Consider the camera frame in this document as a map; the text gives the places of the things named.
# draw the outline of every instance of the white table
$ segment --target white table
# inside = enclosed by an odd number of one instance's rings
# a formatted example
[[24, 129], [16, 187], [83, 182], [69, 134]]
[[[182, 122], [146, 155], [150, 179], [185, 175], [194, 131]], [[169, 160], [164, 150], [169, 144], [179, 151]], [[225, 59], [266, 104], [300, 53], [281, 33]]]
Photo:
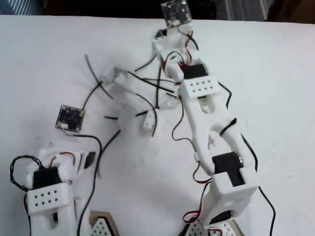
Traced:
[[[150, 39], [161, 27], [163, 20], [0, 16], [2, 235], [28, 235], [23, 192], [10, 183], [9, 165], [18, 155], [36, 156], [48, 141], [65, 138], [54, 128], [60, 105], [81, 107], [95, 86], [84, 54], [97, 75], [117, 61], [136, 68], [150, 57]], [[258, 155], [261, 186], [277, 211], [273, 235], [312, 235], [315, 26], [194, 21], [194, 32], [208, 67], [233, 91], [231, 116]], [[157, 70], [155, 61], [142, 75], [156, 78]], [[140, 92], [153, 101], [154, 89], [145, 88]], [[159, 113], [154, 138], [140, 135], [143, 118], [135, 119], [103, 157], [91, 209], [111, 212], [123, 236], [177, 235], [183, 213], [197, 206], [202, 186], [191, 179], [191, 147], [170, 135], [180, 113], [180, 107]], [[103, 116], [116, 114], [115, 103], [98, 90], [82, 133], [109, 140], [118, 128]], [[181, 135], [190, 135], [186, 118]], [[72, 141], [97, 150], [93, 140]], [[18, 181], [25, 178], [23, 164], [17, 164]], [[266, 236], [271, 218], [256, 192], [237, 222], [247, 236]]]

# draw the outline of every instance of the black wire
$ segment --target black wire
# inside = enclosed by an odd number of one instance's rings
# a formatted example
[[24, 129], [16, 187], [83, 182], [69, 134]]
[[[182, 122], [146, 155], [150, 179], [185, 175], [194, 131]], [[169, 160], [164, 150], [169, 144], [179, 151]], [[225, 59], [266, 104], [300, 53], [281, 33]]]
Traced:
[[[148, 113], [148, 111], [144, 111], [144, 112], [140, 112], [138, 114], [135, 115], [135, 117], [139, 117], [139, 116], [143, 116], [146, 113]], [[106, 119], [113, 119], [113, 120], [118, 120], [118, 117], [108, 117], [108, 116], [104, 116]]]
[[[229, 97], [228, 97], [227, 102], [226, 102], [226, 108], [228, 108], [228, 104], [229, 104], [230, 99], [232, 97], [232, 92], [227, 87], [225, 87], [223, 84], [221, 84], [220, 82], [219, 82], [219, 85], [221, 87], [223, 87], [229, 93]], [[247, 140], [245, 139], [245, 137], [243, 135], [242, 135], [242, 138], [243, 138], [244, 143], [248, 147], [248, 149], [251, 151], [252, 156], [255, 159], [255, 170], [257, 172], [257, 169], [258, 169], [258, 158], [257, 158], [253, 148], [251, 147], [249, 142], [247, 142]], [[266, 194], [262, 191], [261, 187], [259, 187], [259, 191], [260, 191], [261, 195], [264, 197], [264, 199], [267, 201], [267, 203], [269, 204], [269, 206], [271, 207], [272, 212], [273, 212], [273, 217], [272, 217], [272, 221], [271, 221], [271, 225], [270, 225], [270, 232], [269, 232], [269, 236], [272, 236], [272, 231], [273, 231], [275, 220], [276, 220], [276, 210], [275, 210], [274, 206], [272, 205], [272, 203], [270, 202], [270, 200], [267, 198]]]
[[230, 103], [230, 100], [232, 97], [232, 92], [227, 87], [225, 87], [223, 84], [221, 84], [220, 82], [219, 82], [219, 85], [229, 93], [228, 99], [227, 99], [226, 104], [225, 104], [226, 108], [228, 108], [228, 104]]
[[230, 124], [228, 124], [228, 125], [220, 132], [219, 135], [222, 136], [222, 135], [226, 132], [226, 130], [228, 130], [229, 127], [235, 125], [236, 122], [237, 122], [237, 119], [234, 118], [234, 119], [230, 122]]
[[170, 52], [170, 53], [167, 55], [164, 64], [167, 62], [166, 60], [168, 59], [168, 57], [169, 57], [170, 55], [172, 55], [173, 53], [178, 54], [178, 55], [181, 57], [181, 59], [182, 59], [182, 61], [183, 61], [183, 64], [185, 65], [185, 60], [184, 60], [183, 56], [182, 56], [179, 52], [176, 52], [176, 51], [172, 51], [172, 52]]
[[174, 93], [174, 91], [169, 90], [169, 89], [167, 89], [167, 88], [163, 88], [163, 87], [157, 86], [157, 85], [155, 85], [155, 84], [153, 84], [153, 83], [151, 83], [151, 82], [149, 82], [149, 81], [146, 81], [145, 79], [143, 79], [143, 78], [141, 78], [141, 77], [139, 77], [139, 76], [133, 74], [133, 73], [130, 72], [130, 71], [128, 71], [128, 74], [130, 74], [130, 75], [134, 76], [135, 78], [137, 78], [137, 79], [139, 79], [139, 80], [141, 80], [141, 81], [143, 81], [143, 82], [145, 82], [145, 83], [147, 83], [147, 84], [149, 84], [149, 85], [152, 85], [152, 86], [154, 86], [154, 87], [156, 87], [156, 88], [159, 87], [159, 88], [162, 89], [162, 90], [165, 90], [165, 91], [170, 92], [170, 93]]
[[155, 116], [155, 119], [156, 119], [156, 123], [155, 123], [155, 126], [154, 126], [154, 129], [153, 129], [153, 133], [152, 133], [152, 137], [154, 136], [155, 132], [156, 132], [156, 129], [157, 129], [157, 125], [158, 125], [158, 115], [157, 115], [157, 112], [154, 108], [154, 106], [152, 105], [151, 102], [149, 102], [145, 97], [141, 96], [140, 94], [136, 94], [137, 96], [141, 97], [143, 100], [145, 100], [153, 109], [153, 112], [154, 112], [154, 116]]
[[[242, 135], [243, 141], [246, 144], [246, 146], [248, 147], [248, 149], [251, 151], [254, 159], [255, 159], [255, 170], [257, 172], [258, 169], [258, 158], [256, 156], [256, 153], [254, 152], [253, 148], [251, 147], [251, 145], [249, 144], [249, 142], [247, 142], [247, 140], [245, 139], [245, 137]], [[276, 220], [276, 210], [274, 208], [274, 206], [272, 205], [272, 203], [270, 202], [270, 200], [267, 198], [266, 194], [262, 191], [261, 187], [259, 187], [259, 191], [261, 192], [261, 195], [264, 197], [264, 199], [266, 199], [267, 203], [269, 204], [269, 206], [272, 209], [273, 212], [273, 217], [272, 217], [272, 221], [271, 221], [271, 225], [270, 225], [270, 232], [269, 232], [269, 236], [272, 236], [272, 231], [274, 228], [274, 224], [275, 224], [275, 220]]]
[[87, 99], [86, 99], [85, 102], [84, 102], [84, 105], [83, 105], [82, 110], [85, 109], [85, 107], [86, 107], [86, 105], [87, 105], [87, 103], [88, 103], [88, 100], [90, 99], [90, 97], [92, 96], [92, 94], [95, 92], [95, 90], [96, 90], [98, 87], [101, 87], [102, 84], [103, 84], [103, 81], [99, 82], [98, 85], [96, 85], [96, 87], [90, 92], [90, 94], [88, 95]]
[[191, 145], [192, 145], [192, 147], [193, 147], [194, 151], [195, 151], [195, 152], [197, 152], [197, 150], [196, 150], [196, 148], [195, 148], [194, 144], [192, 143], [192, 140], [191, 140], [191, 139], [189, 139], [189, 138], [180, 138], [180, 139], [175, 139], [175, 138], [174, 138], [174, 131], [175, 131], [175, 130], [176, 130], [176, 128], [180, 125], [180, 123], [183, 121], [184, 114], [185, 114], [185, 112], [184, 112], [184, 105], [183, 105], [183, 101], [182, 101], [181, 99], [180, 99], [180, 101], [181, 101], [181, 104], [182, 104], [182, 116], [181, 116], [181, 118], [180, 118], [179, 122], [175, 125], [175, 127], [174, 127], [174, 128], [173, 128], [173, 130], [172, 130], [172, 138], [173, 138], [173, 140], [174, 140], [174, 141], [188, 140], [188, 141], [191, 143]]
[[152, 57], [152, 59], [150, 59], [150, 60], [149, 60], [147, 63], [145, 63], [143, 66], [141, 66], [141, 67], [135, 69], [134, 72], [138, 72], [139, 70], [142, 70], [144, 67], [150, 65], [150, 64], [154, 61], [154, 59], [155, 59], [156, 57], [157, 57], [157, 55], [154, 54], [154, 56]]
[[25, 185], [20, 185], [18, 182], [16, 182], [15, 179], [14, 179], [14, 175], [13, 175], [14, 174], [14, 165], [15, 165], [16, 161], [18, 161], [20, 159], [31, 159], [32, 161], [34, 161], [39, 166], [40, 169], [45, 169], [45, 167], [43, 166], [41, 161], [38, 158], [34, 157], [34, 156], [24, 155], [24, 156], [15, 157], [13, 159], [13, 161], [12, 161], [12, 163], [10, 165], [10, 180], [19, 189], [27, 192], [27, 191], [29, 191], [29, 189], [26, 188]]
[[[91, 73], [92, 73], [92, 75], [93, 75], [93, 78], [95, 79], [95, 81], [97, 82], [97, 84], [99, 84], [99, 83], [100, 83], [100, 80], [97, 78], [97, 76], [95, 75], [95, 73], [94, 73], [94, 71], [93, 71], [93, 69], [92, 69], [92, 66], [91, 66], [90, 60], [89, 60], [89, 58], [88, 58], [88, 55], [85, 54], [84, 57], [85, 57], [85, 61], [87, 62], [87, 65], [88, 65], [88, 67], [89, 67], [89, 69], [90, 69], [90, 71], [91, 71]], [[114, 99], [114, 98], [104, 89], [103, 86], [100, 86], [100, 87], [101, 87], [102, 90], [107, 94], [107, 96], [109, 96], [111, 99]]]
[[[160, 84], [161, 73], [162, 73], [162, 67], [160, 66], [158, 69], [157, 86], [159, 86], [159, 84]], [[159, 106], [158, 106], [158, 87], [157, 87], [157, 91], [156, 91], [156, 108], [159, 109]]]
[[[148, 79], [148, 78], [143, 78], [143, 79], [144, 79], [144, 80], [158, 81], [157, 79]], [[166, 81], [166, 82], [170, 82], [170, 83], [175, 84], [175, 81], [171, 81], [171, 80], [163, 80], [163, 79], [160, 79], [160, 81]]]
[[114, 119], [114, 120], [118, 120], [118, 117], [108, 117], [108, 116], [104, 116], [106, 119]]
[[98, 154], [98, 158], [97, 158], [97, 161], [96, 161], [96, 166], [95, 166], [95, 171], [94, 171], [94, 176], [93, 176], [93, 186], [92, 186], [92, 191], [91, 191], [91, 194], [88, 198], [88, 201], [87, 203], [85, 204], [83, 210], [82, 210], [82, 213], [80, 215], [80, 218], [79, 218], [79, 223], [78, 223], [78, 228], [77, 228], [77, 236], [80, 236], [80, 230], [81, 230], [81, 225], [82, 225], [82, 220], [83, 220], [83, 216], [84, 216], [84, 213], [85, 211], [87, 210], [88, 208], [88, 205], [94, 195], [94, 192], [95, 192], [95, 186], [96, 186], [96, 176], [97, 176], [97, 172], [98, 172], [98, 169], [99, 169], [99, 163], [100, 163], [100, 160], [101, 160], [101, 157], [102, 155], [104, 154], [105, 150], [108, 148], [108, 146], [114, 141], [114, 139], [119, 135], [120, 133], [120, 130], [108, 141], [108, 143], [104, 146], [104, 148], [102, 148], [102, 145], [100, 144], [100, 149], [99, 149], [99, 154]]
[[32, 225], [31, 225], [31, 217], [29, 215], [29, 210], [28, 210], [28, 204], [26, 202], [26, 197], [27, 197], [27, 194], [24, 195], [24, 208], [25, 208], [25, 211], [26, 211], [26, 214], [28, 216], [28, 219], [29, 219], [29, 226], [30, 226], [30, 236], [32, 235]]

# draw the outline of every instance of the circuit board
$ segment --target circuit board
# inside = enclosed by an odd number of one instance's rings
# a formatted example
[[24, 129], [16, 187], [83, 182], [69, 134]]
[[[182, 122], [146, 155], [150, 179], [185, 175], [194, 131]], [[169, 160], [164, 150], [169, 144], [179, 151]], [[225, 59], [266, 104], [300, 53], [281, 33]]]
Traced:
[[79, 108], [62, 105], [56, 122], [56, 128], [80, 132], [85, 111]]

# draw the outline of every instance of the white plastic part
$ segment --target white plastic part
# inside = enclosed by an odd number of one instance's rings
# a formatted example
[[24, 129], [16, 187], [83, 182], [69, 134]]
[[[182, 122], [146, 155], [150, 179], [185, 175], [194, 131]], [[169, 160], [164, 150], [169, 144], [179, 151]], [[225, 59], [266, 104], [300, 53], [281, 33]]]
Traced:
[[210, 236], [220, 236], [219, 231], [213, 231], [213, 229], [222, 230], [222, 236], [242, 236], [233, 230], [230, 226], [229, 222], [223, 224], [217, 224], [215, 227], [211, 228], [203, 227], [198, 221], [190, 224], [185, 236], [209, 236], [208, 232], [210, 232]]
[[98, 219], [91, 231], [92, 236], [112, 236], [104, 219]]
[[156, 118], [153, 110], [149, 110], [146, 114], [146, 118], [143, 121], [142, 129], [143, 131], [150, 132], [154, 129], [156, 123]]
[[195, 79], [184, 80], [181, 85], [181, 95], [189, 98], [203, 97], [219, 93], [221, 88], [215, 76], [204, 76]]
[[[71, 186], [59, 183], [28, 192], [32, 236], [75, 236], [76, 218]], [[58, 222], [53, 214], [58, 215]]]

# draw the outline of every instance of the wire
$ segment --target wire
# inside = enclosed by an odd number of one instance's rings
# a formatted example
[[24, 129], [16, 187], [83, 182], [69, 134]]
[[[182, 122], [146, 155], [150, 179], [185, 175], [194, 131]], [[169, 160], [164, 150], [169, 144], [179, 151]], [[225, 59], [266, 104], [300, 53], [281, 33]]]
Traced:
[[156, 57], [157, 57], [157, 55], [154, 54], [154, 56], [153, 56], [147, 63], [145, 63], [145, 64], [142, 65], [141, 67], [135, 69], [134, 72], [138, 72], [139, 70], [142, 70], [144, 67], [150, 65], [150, 64], [154, 61], [154, 59], [155, 59]]
[[[258, 169], [258, 158], [256, 156], [256, 153], [254, 152], [253, 148], [251, 147], [251, 145], [249, 144], [249, 142], [245, 139], [245, 137], [242, 135], [243, 141], [246, 144], [246, 146], [248, 147], [248, 149], [251, 151], [252, 156], [255, 159], [255, 170], [257, 172]], [[259, 191], [261, 192], [261, 195], [264, 197], [264, 199], [267, 201], [267, 203], [269, 204], [269, 206], [272, 209], [273, 212], [273, 216], [272, 216], [272, 220], [271, 220], [271, 225], [270, 225], [270, 232], [269, 232], [269, 236], [272, 236], [272, 231], [274, 228], [274, 224], [275, 224], [275, 220], [276, 220], [276, 210], [274, 208], [274, 206], [272, 205], [272, 203], [270, 202], [270, 200], [267, 198], [266, 194], [262, 191], [261, 187], [259, 187]]]
[[31, 225], [31, 217], [29, 215], [29, 209], [28, 209], [28, 204], [26, 202], [26, 197], [27, 197], [27, 194], [24, 195], [24, 208], [25, 208], [25, 211], [26, 211], [26, 214], [28, 216], [28, 219], [29, 219], [29, 226], [30, 226], [30, 236], [32, 235], [32, 225]]
[[[228, 108], [228, 105], [229, 105], [229, 102], [230, 102], [230, 99], [232, 97], [232, 92], [227, 88], [225, 87], [223, 84], [221, 84], [219, 82], [219, 85], [221, 87], [223, 87], [228, 93], [229, 93], [229, 97], [227, 99], [227, 102], [226, 102], [226, 108]], [[258, 170], [258, 158], [256, 156], [256, 153], [254, 152], [253, 148], [251, 147], [251, 145], [249, 144], [249, 142], [245, 139], [245, 137], [242, 135], [242, 138], [243, 138], [243, 141], [244, 143], [246, 144], [246, 146], [248, 147], [248, 149], [250, 150], [250, 152], [252, 153], [252, 156], [254, 157], [255, 159], [255, 170], [257, 172]], [[270, 202], [270, 200], [268, 199], [268, 197], [266, 196], [266, 194], [262, 191], [262, 188], [259, 187], [259, 191], [261, 193], [261, 195], [264, 197], [264, 199], [267, 201], [267, 203], [269, 204], [269, 206], [271, 207], [272, 209], [272, 212], [273, 212], [273, 216], [272, 216], [272, 220], [271, 220], [271, 225], [270, 225], [270, 231], [269, 231], [269, 236], [272, 236], [272, 232], [273, 232], [273, 228], [274, 228], [274, 224], [275, 224], [275, 220], [276, 220], [276, 210], [274, 208], [274, 206], [272, 205], [272, 203]]]
[[197, 166], [196, 170], [192, 174], [193, 180], [195, 180], [197, 183], [200, 183], [200, 184], [206, 184], [207, 182], [211, 181], [212, 178], [209, 178], [207, 180], [197, 180], [196, 179], [195, 175], [196, 175], [197, 171], [199, 170], [199, 167], [200, 167], [200, 161], [198, 161], [198, 166]]
[[208, 236], [211, 236], [210, 231], [213, 231], [213, 233], [217, 233], [217, 231], [220, 233], [219, 236], [223, 236], [223, 232], [220, 229], [208, 229]]
[[[148, 79], [148, 78], [143, 78], [143, 79], [144, 79], [144, 80], [158, 81], [157, 79]], [[166, 81], [166, 82], [170, 82], [170, 83], [175, 84], [175, 81], [171, 81], [171, 80], [163, 80], [163, 79], [160, 79], [160, 81]]]
[[100, 160], [101, 160], [101, 157], [102, 155], [104, 154], [105, 150], [108, 148], [108, 146], [115, 140], [115, 138], [119, 135], [121, 130], [119, 130], [109, 141], [108, 143], [104, 146], [104, 148], [102, 148], [102, 146], [100, 145], [100, 149], [99, 149], [99, 154], [98, 154], [98, 158], [97, 158], [97, 161], [96, 161], [96, 166], [95, 166], [95, 171], [94, 171], [94, 176], [93, 176], [93, 186], [92, 186], [92, 191], [90, 193], [90, 196], [88, 198], [88, 201], [87, 203], [85, 204], [83, 210], [82, 210], [82, 213], [80, 215], [80, 218], [79, 218], [79, 223], [78, 223], [78, 228], [77, 228], [77, 236], [80, 236], [80, 230], [81, 230], [81, 225], [82, 225], [82, 220], [83, 220], [83, 216], [84, 216], [84, 213], [85, 211], [87, 210], [88, 208], [88, 205], [94, 195], [94, 192], [95, 192], [95, 186], [96, 186], [96, 175], [97, 175], [97, 171], [99, 169], [99, 164], [100, 164]]
[[[161, 73], [162, 73], [162, 67], [160, 66], [158, 69], [157, 86], [159, 86], [159, 84], [160, 84]], [[158, 106], [158, 87], [157, 87], [157, 91], [156, 91], [156, 108], [159, 109], [159, 106]]]
[[163, 63], [163, 70], [164, 70], [164, 71], [165, 71], [165, 69], [166, 69], [166, 64], [167, 64], [168, 58], [169, 58], [172, 54], [174, 54], [174, 53], [178, 54], [178, 55], [181, 57], [181, 59], [182, 59], [182, 65], [186, 65], [183, 56], [182, 56], [179, 52], [172, 51], [172, 52], [170, 52], [170, 53], [167, 55], [167, 57], [166, 57], [166, 59], [165, 59], [165, 62]]
[[[64, 155], [64, 154], [70, 154], [70, 155], [72, 155], [72, 157], [73, 157], [73, 165], [75, 164], [75, 155], [74, 155], [72, 152], [64, 151], [64, 152], [60, 152], [59, 154], [60, 154], [60, 155]], [[54, 162], [54, 160], [55, 160], [56, 158], [57, 158], [57, 157], [54, 156], [53, 159], [51, 159], [50, 165], [49, 165], [50, 167], [52, 167], [53, 162]]]
[[10, 165], [10, 180], [19, 189], [27, 192], [27, 191], [29, 191], [29, 189], [26, 188], [25, 185], [20, 185], [18, 182], [16, 182], [15, 179], [14, 179], [14, 175], [13, 175], [14, 174], [14, 165], [15, 165], [16, 161], [18, 161], [20, 159], [31, 159], [32, 161], [34, 161], [39, 166], [40, 169], [45, 169], [45, 167], [43, 166], [41, 161], [38, 158], [34, 157], [34, 156], [24, 155], [24, 156], [18, 156], [18, 157], [13, 159], [13, 161], [12, 161], [12, 163]]
[[[188, 223], [188, 224], [194, 223], [194, 222], [196, 222], [196, 221], [199, 219], [199, 217], [200, 217], [200, 215], [201, 215], [201, 213], [202, 213], [203, 196], [204, 196], [205, 191], [206, 191], [206, 189], [207, 189], [207, 187], [208, 187], [208, 185], [209, 185], [210, 183], [211, 183], [211, 181], [207, 182], [207, 183], [205, 184], [204, 188], [203, 188], [203, 191], [202, 191], [202, 194], [201, 194], [201, 197], [200, 197], [199, 209], [198, 209], [198, 210], [189, 211], [189, 212], [187, 212], [186, 214], [183, 215], [183, 221], [184, 221], [185, 223]], [[196, 216], [195, 216], [195, 217], [192, 217], [192, 218], [189, 219], [189, 220], [186, 220], [185, 217], [188, 216], [188, 215], [191, 215], [191, 214], [195, 214]]]
[[172, 130], [172, 138], [173, 138], [174, 141], [188, 140], [188, 141], [191, 143], [191, 145], [192, 145], [194, 151], [197, 152], [197, 150], [196, 150], [196, 148], [195, 148], [195, 146], [194, 146], [194, 144], [193, 144], [193, 142], [192, 142], [191, 139], [189, 139], [189, 138], [180, 138], [180, 139], [174, 138], [174, 131], [175, 131], [176, 128], [180, 125], [180, 123], [183, 121], [184, 114], [185, 114], [185, 112], [184, 112], [184, 105], [183, 105], [183, 101], [182, 101], [181, 98], [180, 98], [180, 101], [181, 101], [181, 104], [182, 104], [182, 116], [181, 116], [179, 122], [175, 125], [175, 127], [174, 127], [173, 130]]
[[[100, 80], [97, 78], [97, 76], [95, 75], [95, 73], [94, 73], [94, 71], [93, 71], [93, 69], [92, 69], [92, 66], [91, 66], [91, 63], [90, 63], [90, 60], [89, 60], [88, 55], [85, 54], [84, 57], [85, 57], [85, 61], [87, 62], [87, 65], [88, 65], [88, 67], [89, 67], [89, 69], [90, 69], [90, 71], [91, 71], [91, 73], [92, 73], [92, 75], [93, 75], [93, 78], [95, 79], [95, 81], [97, 82], [97, 84], [99, 84], [99, 83], [100, 83]], [[107, 94], [107, 96], [109, 96], [111, 99], [114, 99], [114, 98], [104, 89], [104, 87], [103, 87], [102, 85], [101, 85], [100, 87], [101, 87], [102, 90]]]
[[154, 87], [156, 87], [156, 88], [158, 87], [158, 88], [160, 88], [160, 89], [162, 89], [162, 90], [165, 90], [165, 91], [167, 91], [167, 92], [174, 93], [174, 91], [169, 90], [169, 89], [167, 89], [167, 88], [163, 88], [163, 87], [157, 86], [157, 85], [155, 85], [155, 84], [153, 84], [153, 83], [151, 83], [151, 82], [149, 82], [149, 81], [146, 81], [145, 79], [143, 79], [143, 78], [141, 78], [141, 77], [139, 77], [139, 76], [133, 74], [133, 73], [130, 72], [130, 71], [128, 71], [128, 74], [130, 74], [130, 75], [134, 76], [135, 78], [137, 78], [137, 79], [139, 79], [139, 80], [141, 80], [141, 81], [143, 81], [143, 82], [145, 82], [145, 83], [147, 83], [147, 84], [149, 84], [149, 85], [152, 85], [152, 86], [154, 86]]
[[221, 84], [220, 82], [218, 82], [218, 83], [222, 88], [224, 88], [229, 93], [228, 99], [227, 99], [226, 104], [225, 104], [226, 108], [228, 109], [228, 105], [229, 105], [231, 97], [232, 97], [232, 92], [227, 87], [225, 87], [223, 84]]
[[180, 31], [179, 27], [177, 27], [177, 30], [178, 30], [178, 32], [181, 33], [182, 35], [187, 36], [187, 37], [194, 43], [194, 45], [196, 46], [196, 49], [199, 51], [199, 46], [198, 46], [196, 40], [192, 37], [192, 35], [185, 34], [184, 32]]
[[83, 107], [82, 107], [82, 110], [85, 109], [85, 107], [86, 107], [86, 105], [87, 105], [87, 103], [88, 103], [88, 100], [90, 99], [90, 97], [92, 96], [92, 94], [95, 92], [95, 90], [96, 90], [98, 87], [101, 87], [102, 84], [103, 84], [103, 81], [99, 82], [99, 83], [95, 86], [95, 88], [90, 92], [90, 94], [88, 95], [87, 99], [86, 99], [85, 102], [84, 102], [84, 105], [83, 105]]
[[226, 130], [228, 130], [228, 128], [230, 128], [231, 126], [235, 125], [236, 122], [237, 122], [237, 119], [234, 118], [234, 119], [230, 122], [230, 124], [228, 124], [228, 125], [220, 132], [219, 135], [222, 136], [222, 135], [226, 132]]
[[155, 126], [154, 126], [154, 129], [153, 129], [153, 133], [152, 133], [152, 137], [154, 136], [155, 132], [156, 132], [156, 129], [157, 129], [157, 125], [158, 125], [158, 115], [157, 115], [157, 112], [154, 108], [154, 106], [151, 104], [151, 102], [149, 102], [145, 97], [141, 96], [140, 94], [136, 94], [137, 96], [141, 97], [143, 100], [145, 100], [153, 109], [153, 112], [154, 112], [154, 116], [155, 116], [155, 119], [156, 119], [156, 123], [155, 123]]

